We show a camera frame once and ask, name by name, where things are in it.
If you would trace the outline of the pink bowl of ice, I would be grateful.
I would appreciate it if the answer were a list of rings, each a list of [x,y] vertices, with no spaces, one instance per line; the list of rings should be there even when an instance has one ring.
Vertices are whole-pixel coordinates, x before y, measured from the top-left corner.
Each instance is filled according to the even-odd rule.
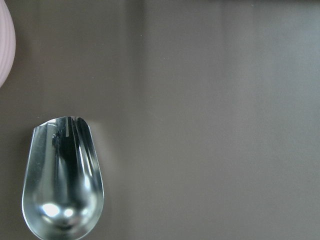
[[[16,33],[7,4],[0,1],[0,86],[12,69],[16,53]]]

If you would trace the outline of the steel ice scoop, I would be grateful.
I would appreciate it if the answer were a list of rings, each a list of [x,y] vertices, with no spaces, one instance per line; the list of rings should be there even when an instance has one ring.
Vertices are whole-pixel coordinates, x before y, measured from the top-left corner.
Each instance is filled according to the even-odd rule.
[[[48,120],[32,133],[21,199],[30,231],[41,240],[79,240],[104,206],[91,129],[81,117]]]

